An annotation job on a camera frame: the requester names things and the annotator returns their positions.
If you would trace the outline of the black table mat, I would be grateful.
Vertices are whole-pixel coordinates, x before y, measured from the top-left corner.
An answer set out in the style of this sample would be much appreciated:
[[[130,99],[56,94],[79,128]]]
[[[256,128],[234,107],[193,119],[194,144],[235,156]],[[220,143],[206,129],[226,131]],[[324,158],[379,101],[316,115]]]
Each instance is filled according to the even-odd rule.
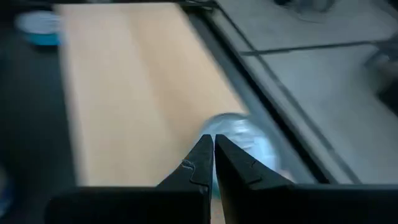
[[[48,200],[76,184],[58,48],[31,44],[14,23],[52,4],[0,0],[0,167],[12,185],[0,224],[44,224]]]

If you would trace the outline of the wooden shelf black metal legs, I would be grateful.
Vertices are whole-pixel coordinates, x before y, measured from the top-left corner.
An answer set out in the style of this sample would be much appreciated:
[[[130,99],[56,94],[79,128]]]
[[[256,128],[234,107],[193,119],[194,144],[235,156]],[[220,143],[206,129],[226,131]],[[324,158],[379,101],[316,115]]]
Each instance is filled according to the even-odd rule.
[[[60,58],[78,188],[46,224],[226,224],[201,188],[159,189],[208,119],[246,108],[175,3],[61,4]]]

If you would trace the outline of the tuna can bright blue label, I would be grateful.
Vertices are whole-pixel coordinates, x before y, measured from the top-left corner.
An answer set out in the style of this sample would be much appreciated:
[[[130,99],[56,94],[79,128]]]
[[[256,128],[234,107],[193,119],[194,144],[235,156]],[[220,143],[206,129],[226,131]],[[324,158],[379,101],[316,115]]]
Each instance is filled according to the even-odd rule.
[[[18,14],[15,27],[28,42],[38,46],[58,46],[60,44],[60,16],[52,11],[28,11]]]

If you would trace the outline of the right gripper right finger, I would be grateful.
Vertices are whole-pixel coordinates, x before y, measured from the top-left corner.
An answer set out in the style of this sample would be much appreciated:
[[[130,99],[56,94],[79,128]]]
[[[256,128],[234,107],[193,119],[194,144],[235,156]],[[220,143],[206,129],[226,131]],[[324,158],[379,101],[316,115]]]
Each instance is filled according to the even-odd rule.
[[[294,184],[222,134],[216,135],[215,162],[218,182],[231,189],[262,190]]]

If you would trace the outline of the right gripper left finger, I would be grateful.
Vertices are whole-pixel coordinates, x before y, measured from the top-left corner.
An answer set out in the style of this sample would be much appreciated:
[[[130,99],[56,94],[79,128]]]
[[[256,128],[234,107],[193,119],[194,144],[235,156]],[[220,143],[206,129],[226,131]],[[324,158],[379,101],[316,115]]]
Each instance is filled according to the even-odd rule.
[[[159,189],[201,188],[211,190],[213,183],[214,142],[204,134],[178,167],[156,187]]]

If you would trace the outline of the teal snack tuna can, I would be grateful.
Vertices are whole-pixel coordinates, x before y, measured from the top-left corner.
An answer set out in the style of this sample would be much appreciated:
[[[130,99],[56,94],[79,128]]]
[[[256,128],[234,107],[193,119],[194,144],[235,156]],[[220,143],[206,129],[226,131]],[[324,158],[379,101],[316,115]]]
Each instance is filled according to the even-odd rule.
[[[279,169],[277,151],[266,133],[250,117],[238,113],[218,114],[205,121],[200,131],[201,136],[204,134],[209,134],[213,140],[218,134],[226,136],[250,156],[286,178]]]

